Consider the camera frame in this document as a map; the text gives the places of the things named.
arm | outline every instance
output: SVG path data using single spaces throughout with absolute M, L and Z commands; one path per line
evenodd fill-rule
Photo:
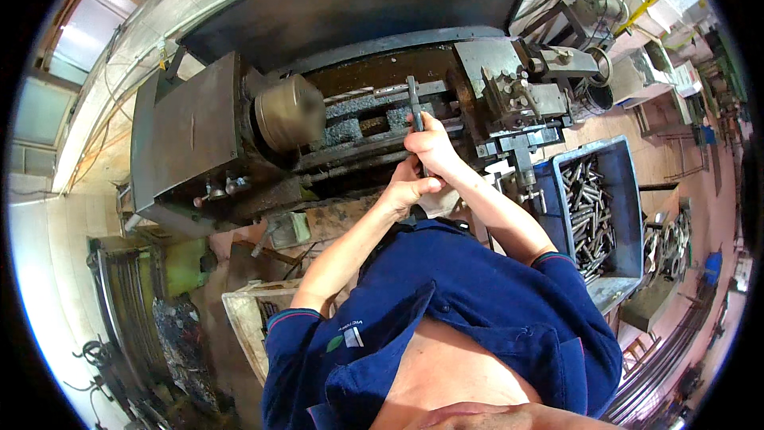
M 406 217 L 409 207 L 423 194 L 442 189 L 443 183 L 436 178 L 416 177 L 418 161 L 416 156 L 411 156 L 401 162 L 387 189 L 368 213 L 310 264 L 292 298 L 291 308 L 314 309 L 328 318 L 331 302 L 390 226 Z
M 541 254 L 557 251 L 538 222 L 502 195 L 454 151 L 443 125 L 422 112 L 425 131 L 406 137 L 406 148 L 459 193 L 508 256 L 528 266 Z

blue container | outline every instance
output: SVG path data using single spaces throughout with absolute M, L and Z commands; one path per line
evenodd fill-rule
M 539 223 L 559 252 L 575 258 L 571 218 L 560 168 L 589 155 L 597 156 L 597 172 L 604 176 L 602 188 L 613 196 L 610 223 L 616 233 L 616 249 L 605 263 L 609 263 L 608 269 L 614 272 L 608 272 L 588 286 L 597 308 L 606 314 L 634 291 L 643 274 L 642 207 L 629 142 L 624 135 L 587 143 L 534 166 L 536 185 L 544 190 L 547 207 L 546 214 L 539 215 Z

wall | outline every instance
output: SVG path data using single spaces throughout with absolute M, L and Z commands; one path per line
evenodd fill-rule
M 51 372 L 89 428 L 96 418 L 90 384 L 96 368 L 72 356 L 97 334 L 106 339 L 96 289 L 85 264 L 86 236 L 119 234 L 115 197 L 70 195 L 10 205 L 8 223 L 16 277 L 35 338 Z M 101 424 L 112 430 L 129 422 L 116 403 L 93 395 Z

wire spool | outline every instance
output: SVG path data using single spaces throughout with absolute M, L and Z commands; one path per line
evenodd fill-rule
M 301 75 L 284 78 L 254 99 L 255 118 L 265 143 L 287 153 L 322 138 L 326 106 L 321 92 Z
M 593 25 L 602 19 L 625 23 L 629 8 L 623 0 L 575 0 L 573 7 L 581 22 Z

hand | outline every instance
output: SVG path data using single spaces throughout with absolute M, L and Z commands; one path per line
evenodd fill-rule
M 382 207 L 394 215 L 396 221 L 409 214 L 409 208 L 425 193 L 437 193 L 445 183 L 437 178 L 419 178 L 419 159 L 409 156 L 398 163 L 390 184 L 380 196 L 375 206 Z
M 409 114 L 406 119 L 412 121 L 413 116 Z M 456 154 L 451 139 L 448 138 L 440 121 L 423 111 L 422 122 L 425 131 L 411 130 L 409 136 L 403 141 L 403 145 L 410 152 L 416 153 L 431 174 L 442 176 L 447 181 L 449 176 L 465 166 L 464 161 Z

